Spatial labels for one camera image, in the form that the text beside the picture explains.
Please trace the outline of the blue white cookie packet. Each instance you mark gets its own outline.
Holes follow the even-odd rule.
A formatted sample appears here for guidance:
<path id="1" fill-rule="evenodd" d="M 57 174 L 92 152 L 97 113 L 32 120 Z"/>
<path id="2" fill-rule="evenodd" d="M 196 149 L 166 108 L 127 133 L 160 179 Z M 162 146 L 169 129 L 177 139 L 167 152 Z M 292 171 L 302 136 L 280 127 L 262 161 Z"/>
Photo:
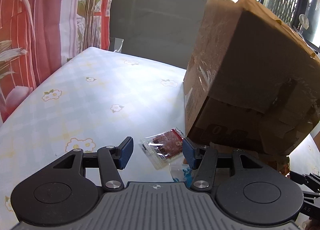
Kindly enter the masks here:
<path id="1" fill-rule="evenodd" d="M 170 174 L 174 182 L 184 182 L 190 185 L 193 181 L 193 170 L 189 168 L 189 165 L 170 165 Z"/>

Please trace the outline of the clear red jerky packet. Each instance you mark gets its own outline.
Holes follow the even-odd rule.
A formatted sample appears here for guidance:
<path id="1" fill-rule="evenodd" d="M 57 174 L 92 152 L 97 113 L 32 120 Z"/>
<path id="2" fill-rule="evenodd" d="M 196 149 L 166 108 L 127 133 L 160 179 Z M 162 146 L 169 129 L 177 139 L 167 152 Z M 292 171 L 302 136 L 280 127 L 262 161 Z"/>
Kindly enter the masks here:
<path id="1" fill-rule="evenodd" d="M 184 134 L 173 128 L 141 140 L 140 147 L 156 170 L 167 166 L 182 153 Z"/>

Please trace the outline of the small orange snack packet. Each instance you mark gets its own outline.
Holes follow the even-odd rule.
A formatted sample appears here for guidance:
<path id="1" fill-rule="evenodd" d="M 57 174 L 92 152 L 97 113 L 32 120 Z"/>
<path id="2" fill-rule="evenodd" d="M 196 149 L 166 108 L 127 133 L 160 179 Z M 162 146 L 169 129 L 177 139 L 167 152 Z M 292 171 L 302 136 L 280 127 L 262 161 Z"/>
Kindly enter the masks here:
<path id="1" fill-rule="evenodd" d="M 262 162 L 274 168 L 282 175 L 287 175 L 290 172 L 290 158 L 289 156 L 267 155 L 259 154 Z"/>

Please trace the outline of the brown cardboard box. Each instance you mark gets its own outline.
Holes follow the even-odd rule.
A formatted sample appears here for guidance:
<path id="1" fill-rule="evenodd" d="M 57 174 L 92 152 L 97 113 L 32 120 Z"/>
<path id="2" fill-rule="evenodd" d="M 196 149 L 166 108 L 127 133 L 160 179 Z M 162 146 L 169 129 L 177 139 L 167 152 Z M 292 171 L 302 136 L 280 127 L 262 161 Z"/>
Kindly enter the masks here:
<path id="1" fill-rule="evenodd" d="M 207 0 L 183 85 L 198 144 L 288 155 L 319 122 L 319 58 L 256 0 Z"/>

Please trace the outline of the white trash bin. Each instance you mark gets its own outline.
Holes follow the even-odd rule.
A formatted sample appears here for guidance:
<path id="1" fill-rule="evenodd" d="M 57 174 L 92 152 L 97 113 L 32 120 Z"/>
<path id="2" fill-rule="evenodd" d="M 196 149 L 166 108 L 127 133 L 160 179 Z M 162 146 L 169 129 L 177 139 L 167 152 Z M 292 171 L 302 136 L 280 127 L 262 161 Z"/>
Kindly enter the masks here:
<path id="1" fill-rule="evenodd" d="M 124 40 L 122 38 L 110 38 L 109 51 L 121 53 Z"/>

